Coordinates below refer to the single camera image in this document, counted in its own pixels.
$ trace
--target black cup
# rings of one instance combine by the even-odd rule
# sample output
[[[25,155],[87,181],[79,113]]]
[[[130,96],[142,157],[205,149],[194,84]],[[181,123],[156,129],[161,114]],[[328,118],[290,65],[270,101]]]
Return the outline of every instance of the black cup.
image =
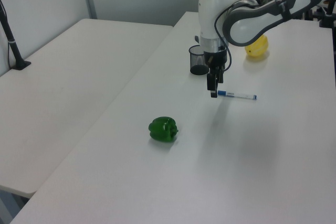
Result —
[[[209,72],[209,67],[205,64],[204,51],[200,45],[189,48],[190,53],[190,73],[201,76]]]

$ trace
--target marker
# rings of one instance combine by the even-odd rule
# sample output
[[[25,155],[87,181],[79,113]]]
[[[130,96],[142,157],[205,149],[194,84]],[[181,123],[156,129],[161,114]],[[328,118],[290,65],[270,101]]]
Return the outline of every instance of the marker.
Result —
[[[250,100],[256,100],[257,96],[255,94],[238,94],[233,92],[227,92],[227,91],[218,91],[218,95],[222,95],[224,97],[239,97],[244,99],[250,99]]]

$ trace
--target green bell pepper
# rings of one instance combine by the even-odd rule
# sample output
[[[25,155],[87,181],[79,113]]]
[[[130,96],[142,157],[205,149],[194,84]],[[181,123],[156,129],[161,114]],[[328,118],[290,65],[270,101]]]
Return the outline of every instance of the green bell pepper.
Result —
[[[154,119],[148,129],[150,136],[160,142],[173,142],[178,132],[174,119],[167,116]]]

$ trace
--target cable clamp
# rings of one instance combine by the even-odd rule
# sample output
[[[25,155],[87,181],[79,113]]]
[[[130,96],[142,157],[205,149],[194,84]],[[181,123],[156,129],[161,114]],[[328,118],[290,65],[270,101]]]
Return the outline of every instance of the cable clamp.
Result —
[[[284,22],[292,19],[291,13],[288,8],[287,0],[276,0],[276,4],[278,5],[280,14],[284,19]]]

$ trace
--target lemon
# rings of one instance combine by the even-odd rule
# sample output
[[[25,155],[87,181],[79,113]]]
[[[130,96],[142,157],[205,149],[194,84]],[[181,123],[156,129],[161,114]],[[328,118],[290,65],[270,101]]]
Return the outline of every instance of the lemon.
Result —
[[[263,55],[268,48],[268,40],[265,35],[261,35],[251,45],[245,47],[247,55],[251,57],[259,57]]]

